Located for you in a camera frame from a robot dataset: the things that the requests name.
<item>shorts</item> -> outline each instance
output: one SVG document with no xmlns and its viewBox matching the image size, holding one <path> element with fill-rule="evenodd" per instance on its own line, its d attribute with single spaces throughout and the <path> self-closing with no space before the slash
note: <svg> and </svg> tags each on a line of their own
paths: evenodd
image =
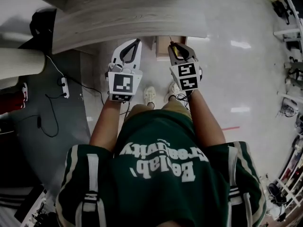
<svg viewBox="0 0 303 227">
<path fill-rule="evenodd" d="M 137 104 L 131 109 L 131 111 L 129 112 L 125 121 L 127 121 L 129 118 L 131 118 L 132 116 L 134 116 L 138 113 L 149 111 L 149 110 L 152 110 L 152 109 L 150 109 L 146 105 Z M 170 100 L 167 104 L 165 104 L 162 107 L 162 110 L 168 110 L 168 111 L 173 111 L 173 112 L 176 112 L 176 113 L 180 113 L 180 114 L 183 114 L 183 115 L 187 116 L 188 118 L 190 118 L 190 120 L 192 120 L 190 111 L 187 110 L 187 108 L 185 108 L 181 104 L 181 102 L 179 102 L 178 100 Z"/>
</svg>

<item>wooden shelf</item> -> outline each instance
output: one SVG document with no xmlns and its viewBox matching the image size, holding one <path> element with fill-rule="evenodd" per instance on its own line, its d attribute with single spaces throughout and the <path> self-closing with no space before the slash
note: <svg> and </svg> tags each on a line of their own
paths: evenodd
<svg viewBox="0 0 303 227">
<path fill-rule="evenodd" d="M 68 0 L 56 15 L 53 53 L 156 35 L 205 38 L 201 0 Z"/>
</svg>

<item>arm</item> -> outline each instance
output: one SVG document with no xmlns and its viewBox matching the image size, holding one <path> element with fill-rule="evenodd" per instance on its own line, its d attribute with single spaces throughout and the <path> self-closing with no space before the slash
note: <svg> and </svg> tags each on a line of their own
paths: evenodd
<svg viewBox="0 0 303 227">
<path fill-rule="evenodd" d="M 214 146 L 226 143 L 223 131 L 209 110 L 198 90 L 194 90 L 189 101 L 196 136 L 202 146 Z"/>
<path fill-rule="evenodd" d="M 120 108 L 120 102 L 107 99 L 91 135 L 90 145 L 99 146 L 113 152 L 118 136 Z"/>
</svg>

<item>black cable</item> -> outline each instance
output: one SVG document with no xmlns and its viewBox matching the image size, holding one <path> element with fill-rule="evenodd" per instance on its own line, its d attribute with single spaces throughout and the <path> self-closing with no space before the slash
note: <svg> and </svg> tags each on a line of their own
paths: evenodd
<svg viewBox="0 0 303 227">
<path fill-rule="evenodd" d="M 179 100 L 179 101 L 184 101 L 184 102 L 185 102 L 184 107 L 185 107 L 187 110 L 189 110 L 189 108 L 187 107 L 187 105 L 188 105 L 188 103 L 189 103 L 190 97 L 191 97 L 191 94 L 189 94 L 189 95 L 186 96 L 186 95 L 183 94 L 183 93 L 179 93 L 179 94 L 177 94 L 176 99 Z"/>
<path fill-rule="evenodd" d="M 46 136 L 48 136 L 48 137 L 50 137 L 50 138 L 53 138 L 53 137 L 56 137 L 56 136 L 58 135 L 58 133 L 59 133 L 59 124 L 58 124 L 58 121 L 57 121 L 57 117 L 56 117 L 55 111 L 54 111 L 54 109 L 53 109 L 52 99 L 57 99 L 57 98 L 63 96 L 63 94 L 61 94 L 61 95 L 59 95 L 59 96 L 57 96 L 57 97 L 50 97 L 50 96 L 48 96 L 47 94 L 46 94 L 45 96 L 48 98 L 49 102 L 51 103 L 51 108 L 52 108 L 53 116 L 54 116 L 54 118 L 55 118 L 56 125 L 57 125 L 57 132 L 56 132 L 54 135 L 50 135 L 50 134 L 48 134 L 48 133 L 46 133 L 46 132 L 44 131 L 44 129 L 43 129 L 43 127 L 42 127 L 42 124 L 41 124 L 41 127 L 40 127 L 40 128 L 41 128 L 42 132 L 43 132 Z"/>
<path fill-rule="evenodd" d="M 127 107 L 127 110 L 126 110 L 126 112 L 125 112 L 125 113 L 123 113 L 123 114 L 125 114 L 124 121 L 125 121 L 125 119 L 126 119 L 126 116 L 127 116 L 128 110 L 129 110 L 129 105 L 130 105 L 130 102 L 128 101 L 128 107 Z"/>
<path fill-rule="evenodd" d="M 45 130 L 43 129 L 42 124 L 41 124 L 41 116 L 36 115 L 36 114 L 35 114 L 35 115 L 28 116 L 28 117 L 26 117 L 26 118 L 24 118 L 24 119 L 21 119 L 21 120 L 18 121 L 16 124 L 19 124 L 20 122 L 24 121 L 25 119 L 28 119 L 28 118 L 31 118 L 31 117 L 37 117 L 37 118 L 38 118 L 38 127 L 41 128 L 42 132 L 43 132 L 46 136 L 48 136 L 48 137 L 50 137 L 50 138 L 56 137 L 56 136 L 58 135 L 58 133 L 59 133 L 59 124 L 58 124 L 58 121 L 57 121 L 57 117 L 56 117 L 55 111 L 54 111 L 54 109 L 53 109 L 52 99 L 60 98 L 60 97 L 63 96 L 63 95 L 64 95 L 64 93 L 61 94 L 61 95 L 59 95 L 59 96 L 57 96 L 57 97 L 50 97 L 50 96 L 48 96 L 47 94 L 45 94 L 45 96 L 48 98 L 48 100 L 49 100 L 49 102 L 50 102 L 50 104 L 51 104 L 53 116 L 54 116 L 54 118 L 55 118 L 56 125 L 57 125 L 57 132 L 56 132 L 54 135 L 50 135 L 50 134 L 48 134 L 48 133 L 45 132 Z"/>
<path fill-rule="evenodd" d="M 26 117 L 26 118 L 24 118 L 24 119 L 21 119 L 21 120 L 19 120 L 17 123 L 15 123 L 15 124 L 19 124 L 19 123 L 21 123 L 23 120 L 25 120 L 25 119 L 28 119 L 28 118 L 31 118 L 31 117 L 39 117 L 38 115 L 31 115 L 31 116 L 28 116 L 28 117 Z"/>
<path fill-rule="evenodd" d="M 80 83 L 80 82 L 78 82 L 76 79 L 74 79 L 74 78 L 72 78 L 72 77 L 70 77 L 70 76 L 65 75 L 64 77 L 65 77 L 65 78 L 68 78 L 68 79 L 70 79 L 70 80 L 72 80 L 72 81 L 74 81 L 75 83 L 77 83 L 77 84 L 81 85 L 82 87 L 85 87 L 85 88 L 87 88 L 87 89 L 91 89 L 91 90 L 94 90 L 94 91 L 96 91 L 96 92 L 99 92 L 99 93 L 100 93 L 100 95 L 101 95 L 101 101 L 102 101 L 102 104 L 104 105 L 104 102 L 103 102 L 103 97 L 102 97 L 102 93 L 101 93 L 99 90 L 97 90 L 97 89 L 95 89 L 95 88 L 93 88 L 93 87 L 87 87 L 87 86 L 85 86 L 85 85 L 81 84 L 81 83 Z"/>
<path fill-rule="evenodd" d="M 96 92 L 99 92 L 100 93 L 100 95 L 101 95 L 101 101 L 102 101 L 102 104 L 103 104 L 103 106 L 104 106 L 104 102 L 103 102 L 103 97 L 102 97 L 102 93 L 99 91 L 99 90 L 97 90 L 97 89 L 95 89 L 95 88 L 93 88 L 93 87 L 87 87 L 87 86 L 85 86 L 85 85 L 83 85 L 83 84 L 81 84 L 80 82 L 78 82 L 76 79 L 74 79 L 74 78 L 72 78 L 72 77 L 70 77 L 70 76 L 67 76 L 67 75 L 65 75 L 64 76 L 65 78 L 68 78 L 68 79 L 70 79 L 70 80 L 72 80 L 72 81 L 74 81 L 75 83 L 77 83 L 77 84 L 79 84 L 79 85 L 81 85 L 82 87 L 85 87 L 85 88 L 87 88 L 87 89 L 92 89 L 92 90 L 95 90 Z M 127 111 L 125 112 L 125 113 L 121 113 L 120 115 L 123 115 L 123 114 L 127 114 L 128 113 L 128 109 L 129 109 L 129 101 L 128 101 L 128 108 L 127 108 Z"/>
</svg>

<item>white lettering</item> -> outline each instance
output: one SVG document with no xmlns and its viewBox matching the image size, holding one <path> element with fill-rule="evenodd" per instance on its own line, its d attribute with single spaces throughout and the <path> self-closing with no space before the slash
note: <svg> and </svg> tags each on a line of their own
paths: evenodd
<svg viewBox="0 0 303 227">
<path fill-rule="evenodd" d="M 146 158 L 146 148 L 147 148 L 147 145 L 141 145 L 140 146 L 140 152 L 141 152 L 141 158 L 142 159 Z"/>
<path fill-rule="evenodd" d="M 183 175 L 182 175 L 182 182 L 193 182 L 196 178 L 194 175 L 194 170 L 193 170 L 193 162 L 186 162 L 181 165 Z"/>
<path fill-rule="evenodd" d="M 167 165 L 172 169 L 170 158 L 167 157 L 166 159 L 167 159 Z"/>
<path fill-rule="evenodd" d="M 166 164 L 166 155 L 160 155 L 160 164 L 161 164 L 161 172 L 169 171 L 167 164 Z"/>
<path fill-rule="evenodd" d="M 176 149 L 169 149 L 169 156 L 174 159 L 174 160 L 178 160 L 178 151 Z"/>
<path fill-rule="evenodd" d="M 157 170 L 160 166 L 159 157 L 155 157 L 154 159 L 150 160 L 150 165 L 151 165 L 151 171 L 152 172 Z"/>
<path fill-rule="evenodd" d="M 188 157 L 190 159 L 194 158 L 194 157 L 199 157 L 196 147 L 191 147 L 190 150 L 191 150 L 191 153 L 192 153 L 192 154 L 190 154 L 190 153 L 188 154 Z"/>
<path fill-rule="evenodd" d="M 158 151 L 157 146 L 156 146 L 155 143 L 153 143 L 153 144 L 151 144 L 151 145 L 148 146 L 148 148 L 147 148 L 147 155 L 149 156 L 150 154 L 152 154 L 152 153 L 154 153 L 156 151 Z"/>
<path fill-rule="evenodd" d="M 177 163 L 172 164 L 172 171 L 175 176 L 181 176 L 181 166 Z"/>
<path fill-rule="evenodd" d="M 204 153 L 202 152 L 202 150 L 199 149 L 199 148 L 196 148 L 196 149 L 197 149 L 198 153 L 200 154 L 199 155 L 200 161 L 207 161 L 208 162 L 208 159 L 207 159 L 206 155 L 204 155 Z"/>
<path fill-rule="evenodd" d="M 140 156 L 140 145 L 133 144 L 132 147 L 134 148 L 134 151 L 133 151 L 134 157 L 138 158 Z"/>
<path fill-rule="evenodd" d="M 132 145 L 132 142 L 129 142 L 127 143 L 124 147 L 123 147 L 123 150 L 120 152 L 119 155 L 124 155 L 124 154 L 132 154 L 132 149 L 131 149 L 131 145 Z"/>
<path fill-rule="evenodd" d="M 168 146 L 170 146 L 170 144 L 166 141 L 166 140 L 163 140 L 163 139 L 157 139 L 157 141 L 163 141 L 165 144 L 167 144 Z"/>
<path fill-rule="evenodd" d="M 179 149 L 178 150 L 178 156 L 179 156 L 180 160 L 186 160 L 188 158 L 187 150 Z"/>
<path fill-rule="evenodd" d="M 131 170 L 131 173 L 133 174 L 133 176 L 134 176 L 134 177 L 137 177 L 136 172 L 134 172 L 134 170 L 133 170 L 131 167 L 130 167 L 129 169 Z"/>
<path fill-rule="evenodd" d="M 138 160 L 137 161 L 137 172 L 139 174 L 143 174 L 143 177 L 145 179 L 151 178 L 150 171 L 148 169 L 148 161 Z"/>
<path fill-rule="evenodd" d="M 165 151 L 166 154 L 168 155 L 167 147 L 164 143 L 158 142 L 157 146 L 158 146 L 158 149 L 159 149 L 160 153 L 164 153 L 164 152 L 161 152 L 161 151 Z"/>
</svg>

